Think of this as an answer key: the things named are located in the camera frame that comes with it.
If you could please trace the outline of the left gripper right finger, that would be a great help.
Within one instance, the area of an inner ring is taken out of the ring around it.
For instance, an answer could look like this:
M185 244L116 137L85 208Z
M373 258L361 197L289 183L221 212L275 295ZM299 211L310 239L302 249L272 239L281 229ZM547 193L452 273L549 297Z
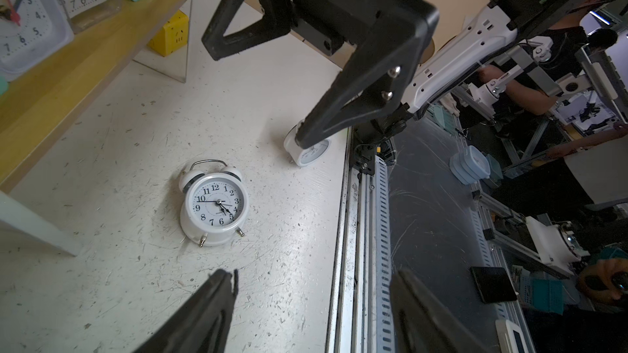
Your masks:
M487 351L411 271L393 275L390 299L399 352Z

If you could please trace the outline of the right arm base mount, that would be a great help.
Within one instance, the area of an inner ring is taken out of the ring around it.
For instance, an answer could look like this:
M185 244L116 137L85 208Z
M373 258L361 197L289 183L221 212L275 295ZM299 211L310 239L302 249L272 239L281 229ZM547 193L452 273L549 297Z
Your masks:
M384 161L389 173L397 163L393 135L384 129L383 122L380 119L373 119L352 129L350 164L361 174L375 175L376 157Z

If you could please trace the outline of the lilac square alarm clock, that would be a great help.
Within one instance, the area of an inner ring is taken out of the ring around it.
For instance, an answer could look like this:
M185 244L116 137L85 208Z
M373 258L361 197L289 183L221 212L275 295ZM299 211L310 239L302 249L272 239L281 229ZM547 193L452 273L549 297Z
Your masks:
M1 77L6 81L18 79L73 39L57 0L1 0Z

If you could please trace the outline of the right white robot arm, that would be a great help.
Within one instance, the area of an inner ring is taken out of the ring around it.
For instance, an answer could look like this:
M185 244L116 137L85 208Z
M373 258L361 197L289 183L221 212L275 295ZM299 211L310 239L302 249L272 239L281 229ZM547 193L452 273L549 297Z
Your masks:
M437 28L425 0L221 0L202 42L214 60L296 32L325 55L355 49L296 132L307 149L374 119L395 124L524 39L536 37L585 0L490 0L468 28L428 62Z

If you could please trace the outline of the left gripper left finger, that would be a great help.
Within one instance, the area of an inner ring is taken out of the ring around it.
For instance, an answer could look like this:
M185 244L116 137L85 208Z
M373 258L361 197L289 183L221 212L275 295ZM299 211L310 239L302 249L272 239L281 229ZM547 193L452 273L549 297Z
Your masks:
M239 272L218 269L137 352L224 352Z

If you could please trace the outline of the white twin-bell clock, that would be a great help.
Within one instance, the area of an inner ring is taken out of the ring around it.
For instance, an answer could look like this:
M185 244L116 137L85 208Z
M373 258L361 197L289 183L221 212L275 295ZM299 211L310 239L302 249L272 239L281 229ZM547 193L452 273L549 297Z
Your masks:
M307 149L303 149L296 142L297 132L303 122L304 121L300 121L295 124L286 135L283 142L284 149L292 158L292 161L300 168L307 167L319 160L319 158L329 150L332 143L332 141L327 138Z
M222 160L191 160L178 187L184 194L180 227L191 242L204 248L245 237L250 196L238 169Z

